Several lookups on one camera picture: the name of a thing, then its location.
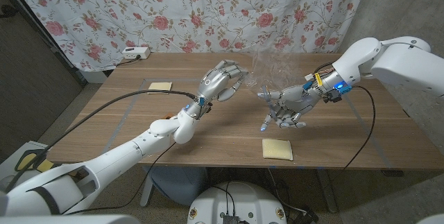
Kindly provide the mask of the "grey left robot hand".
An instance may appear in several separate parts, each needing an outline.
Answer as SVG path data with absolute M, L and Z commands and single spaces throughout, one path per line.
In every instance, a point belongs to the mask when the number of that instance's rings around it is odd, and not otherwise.
M 185 108 L 185 112 L 195 119 L 200 119 L 211 107 L 211 102 L 227 101 L 230 99 L 248 75 L 234 60 L 222 60 L 210 69 L 200 81 L 197 99 Z

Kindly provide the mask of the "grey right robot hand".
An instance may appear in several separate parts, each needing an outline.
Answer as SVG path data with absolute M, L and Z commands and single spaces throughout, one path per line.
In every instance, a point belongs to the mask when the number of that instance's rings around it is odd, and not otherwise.
M 281 128 L 305 127 L 301 116 L 312 110 L 319 101 L 338 102 L 343 94 L 352 89 L 335 70 L 309 74 L 306 79 L 304 85 L 294 85 L 281 91 L 262 88 L 257 95 L 267 102 L 270 112 L 260 130 L 265 131 L 272 121 Z

